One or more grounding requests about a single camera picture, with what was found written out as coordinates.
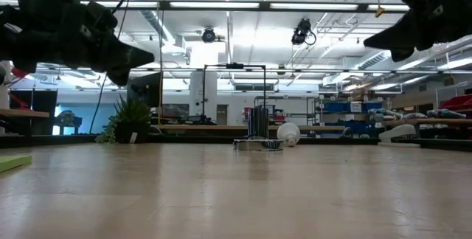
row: red object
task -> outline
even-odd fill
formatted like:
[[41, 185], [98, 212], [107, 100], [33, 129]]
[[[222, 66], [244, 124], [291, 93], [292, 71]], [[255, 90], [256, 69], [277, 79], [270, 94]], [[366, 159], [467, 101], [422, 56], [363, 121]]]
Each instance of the red object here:
[[18, 97], [16, 97], [15, 95], [11, 94], [10, 93], [10, 98], [12, 98], [12, 100], [14, 100], [15, 102], [17, 102], [19, 105], [20, 105], [20, 108], [18, 110], [25, 110], [25, 111], [32, 111], [28, 104], [25, 103], [24, 101], [20, 100]]
[[24, 78], [24, 77], [26, 77], [29, 73], [28, 73], [28, 72], [24, 72], [23, 70], [20, 70], [20, 69], [17, 69], [17, 68], [13, 68], [13, 69], [12, 69], [12, 74], [15, 75], [15, 77]]
[[472, 95], [458, 96], [443, 103], [439, 109], [448, 109], [450, 111], [457, 111], [467, 114], [472, 117]]

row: cylinder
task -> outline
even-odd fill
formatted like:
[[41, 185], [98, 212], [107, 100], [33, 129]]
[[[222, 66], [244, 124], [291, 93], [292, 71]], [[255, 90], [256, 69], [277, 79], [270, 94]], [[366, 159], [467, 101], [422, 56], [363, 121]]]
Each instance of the cylinder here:
[[268, 138], [268, 109], [249, 109], [248, 137], [250, 139]]
[[[192, 72], [190, 74], [190, 107], [189, 115], [206, 115], [206, 117], [216, 120], [216, 108], [218, 98], [218, 73], [206, 72], [205, 74], [205, 99], [204, 73]], [[205, 112], [203, 113], [203, 101], [205, 100]]]

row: door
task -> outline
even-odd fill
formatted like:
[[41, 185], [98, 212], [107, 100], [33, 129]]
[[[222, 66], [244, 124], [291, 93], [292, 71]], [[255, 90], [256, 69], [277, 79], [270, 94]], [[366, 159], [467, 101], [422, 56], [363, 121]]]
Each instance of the door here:
[[227, 105], [217, 105], [216, 123], [218, 125], [228, 125], [228, 106]]

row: metal base plate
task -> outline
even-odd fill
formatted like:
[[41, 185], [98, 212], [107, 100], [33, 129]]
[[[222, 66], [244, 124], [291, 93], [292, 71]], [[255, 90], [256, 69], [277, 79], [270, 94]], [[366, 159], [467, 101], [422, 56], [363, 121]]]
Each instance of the metal base plate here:
[[235, 139], [235, 150], [279, 151], [283, 150], [283, 140], [278, 139]]

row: white pillar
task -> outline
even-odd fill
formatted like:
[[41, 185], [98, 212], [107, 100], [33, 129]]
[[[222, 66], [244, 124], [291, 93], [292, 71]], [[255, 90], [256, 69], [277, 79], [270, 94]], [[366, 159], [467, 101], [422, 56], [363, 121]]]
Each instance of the white pillar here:
[[[0, 61], [0, 66], [5, 69], [7, 75], [5, 76], [5, 82], [10, 79], [10, 62]], [[0, 83], [0, 109], [10, 109], [10, 101], [8, 100], [8, 89], [3, 83]], [[4, 128], [0, 128], [0, 135], [5, 133]]]
[[[200, 43], [192, 47], [190, 67], [203, 68], [205, 65], [218, 64], [218, 48], [216, 43]], [[206, 72], [205, 75], [205, 113], [203, 113], [203, 72], [192, 72], [190, 75], [190, 115], [205, 114], [206, 117], [216, 120], [218, 74]]]
[[[203, 114], [203, 72], [192, 72], [190, 75], [190, 107], [189, 115]], [[207, 72], [205, 75], [205, 115], [216, 120], [218, 74]]]

